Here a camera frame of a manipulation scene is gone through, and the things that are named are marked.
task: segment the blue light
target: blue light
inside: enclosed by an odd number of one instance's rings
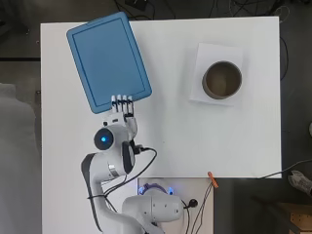
[[[168,194],[169,194],[169,195],[174,195],[174,189],[171,188],[171,187],[169,187],[169,188],[168,188]]]
[[[144,187],[141,187],[138,189],[138,194],[142,195],[143,194],[143,191],[144,191]]]

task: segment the orange clip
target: orange clip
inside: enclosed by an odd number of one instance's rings
[[[214,175],[211,172],[208,172],[209,178],[212,180],[212,184],[214,185],[214,188],[218,188],[217,182],[215,181]]]

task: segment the wire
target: wire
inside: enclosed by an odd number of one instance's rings
[[[211,187],[210,187],[210,189],[209,189],[209,192],[208,192],[208,194],[207,194],[206,197],[205,197],[205,200],[204,200],[204,203],[203,203],[203,209],[202,209],[202,213],[201,213],[201,223],[200,223],[200,225],[198,226],[198,228],[197,228],[195,234],[197,234],[197,233],[199,232],[199,230],[201,229],[201,227],[202,227],[202,225],[203,225],[203,217],[204,217],[204,210],[205,210],[205,206],[206,206],[206,201],[207,201],[207,198],[208,198],[209,194],[211,193],[212,188],[213,188],[213,185],[211,185]]]
[[[258,6],[259,0],[256,0],[255,2],[255,10],[254,10],[254,15],[256,16],[257,14],[257,6]]]
[[[111,209],[113,209],[113,211],[114,211],[115,213],[117,213],[117,210],[115,209],[115,207],[113,206],[113,204],[109,201],[109,199],[105,197],[105,200],[106,200],[106,203],[108,203],[109,207],[110,207]]]
[[[186,203],[181,199],[182,203],[184,204],[184,207],[187,211],[187,226],[186,226],[186,231],[185,231],[185,234],[187,234],[188,232],[188,228],[189,228],[189,222],[190,222],[190,215],[189,215],[189,210],[188,210],[188,207],[186,205]]]
[[[237,2],[237,1],[234,1],[235,2],[235,4],[237,4],[238,6],[242,6],[242,5],[245,5],[245,6],[247,6],[247,5],[252,5],[252,4],[258,4],[258,3],[261,3],[261,2],[267,2],[266,0],[263,0],[263,1],[260,1],[260,0],[257,0],[257,1],[254,1],[254,2],[248,2],[248,3],[239,3],[239,2]]]
[[[173,14],[174,19],[176,19],[176,13],[174,12],[173,8],[170,6],[169,2],[167,0],[163,0],[166,6],[168,7],[169,11]]]
[[[128,175],[125,175],[125,178],[124,178],[124,181],[123,181],[123,182],[125,182],[125,181],[127,180],[127,177],[128,177]]]
[[[288,10],[288,14],[285,16],[285,18],[283,20],[280,19],[280,23],[285,22],[286,19],[289,17],[290,13],[291,13],[291,10],[287,6],[284,5],[284,6],[279,7],[278,9],[276,9],[275,12],[274,12],[274,15],[277,16],[277,17],[280,17],[282,15],[282,9],[287,9]]]
[[[112,178],[111,180],[104,181],[104,182],[102,182],[100,185],[101,185],[101,186],[104,186],[104,185],[110,183],[111,181],[113,181],[113,180],[115,180],[115,179],[116,179],[116,178]]]
[[[128,17],[128,19],[135,19],[135,20],[137,20],[137,18],[147,18],[147,19],[151,20],[151,18],[147,17],[147,16],[135,16],[126,7],[124,7],[123,5],[118,3],[117,0],[113,0],[113,1],[114,1],[115,5],[116,5],[116,8],[118,9],[119,12],[122,12],[121,11],[121,8],[122,8],[122,9],[124,9],[125,12],[127,12],[130,15],[130,17]]]
[[[285,71],[284,71],[284,74],[281,78],[281,81],[286,77],[286,74],[289,70],[289,64],[290,64],[290,59],[289,59],[289,50],[287,48],[287,44],[286,44],[286,41],[283,39],[283,37],[280,37],[284,46],[285,46],[285,51],[286,51],[286,67],[285,67]]]
[[[149,4],[153,8],[153,17],[152,18],[155,20],[155,13],[156,13],[155,6],[150,1],[148,1],[147,4]]]
[[[219,1],[219,0],[216,0],[215,7],[216,7],[217,15],[219,16],[220,11],[219,11],[219,9],[218,9],[218,1]]]
[[[209,13],[208,18],[210,18],[210,17],[212,16],[212,13],[213,13],[214,7],[215,7],[215,0],[213,1],[213,5],[212,5],[212,8],[211,8],[211,12]]]
[[[248,3],[249,0],[246,0],[245,3],[243,3],[240,7],[240,9],[233,15],[233,17],[235,17],[244,7],[245,5]]]
[[[156,157],[157,157],[157,151],[153,148],[142,148],[141,151],[153,151],[155,153],[155,155],[153,156],[152,160],[146,165],[146,167],[140,172],[138,173],[137,175],[135,175],[134,177],[130,178],[129,180],[127,181],[123,181],[109,189],[107,189],[105,192],[104,192],[104,195],[105,197],[107,197],[110,193],[112,193],[113,191],[115,191],[116,189],[120,188],[121,186],[124,186],[125,184],[133,181],[134,179],[138,178],[139,176],[141,176],[148,168],[149,166],[155,161]]]
[[[230,13],[231,17],[233,17],[233,13],[232,13],[232,0],[228,1],[228,12]]]
[[[280,171],[278,173],[274,173],[274,174],[266,175],[266,176],[263,176],[263,177],[259,177],[258,179],[267,178],[267,177],[271,177],[271,176],[274,176],[274,175],[282,174],[282,173],[285,173],[285,172],[291,170],[295,166],[298,166],[300,164],[305,164],[305,163],[311,163],[311,162],[312,162],[312,159],[299,161],[299,162],[296,162],[295,164],[291,165],[290,167],[288,167],[288,168],[286,168],[286,169],[284,169],[284,170],[282,170],[282,171]]]
[[[41,58],[0,58],[0,61],[40,61]]]
[[[248,14],[250,14],[251,16],[254,16],[254,13],[252,13],[251,11],[247,10],[245,7],[243,7],[243,10],[245,12],[247,12]]]
[[[202,204],[201,208],[199,209],[199,211],[198,211],[198,213],[197,213],[197,215],[196,215],[196,218],[195,218],[194,223],[193,223],[193,226],[192,226],[191,234],[192,234],[193,231],[194,231],[195,224],[196,224],[196,222],[197,222],[197,219],[198,219],[198,217],[199,217],[199,214],[201,213],[201,210],[203,210],[203,208],[205,207],[206,200],[207,200],[207,198],[208,198],[208,196],[209,196],[209,194],[210,194],[210,192],[211,192],[212,186],[213,186],[213,184],[210,183],[210,184],[208,185],[207,189],[206,189],[205,196],[204,196],[204,200],[203,200],[203,204]],[[202,226],[202,223],[203,223],[203,222],[202,222],[202,219],[201,219],[201,224],[200,224],[200,226],[198,227],[196,233],[199,231],[199,228]]]
[[[144,15],[139,15],[139,16],[135,16],[135,17],[128,17],[128,19],[135,19],[135,20],[137,20],[137,18],[146,18],[148,20],[152,20],[150,17],[144,16]]]

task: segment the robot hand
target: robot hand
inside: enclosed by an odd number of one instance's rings
[[[131,96],[120,95],[111,97],[112,113],[104,121],[104,127],[110,125],[122,125],[128,129],[129,140],[133,140],[137,135],[137,121],[134,112],[134,102]]]

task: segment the cup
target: cup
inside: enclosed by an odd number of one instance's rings
[[[208,68],[202,84],[209,97],[214,99],[229,98],[241,88],[242,73],[232,62],[218,61]]]

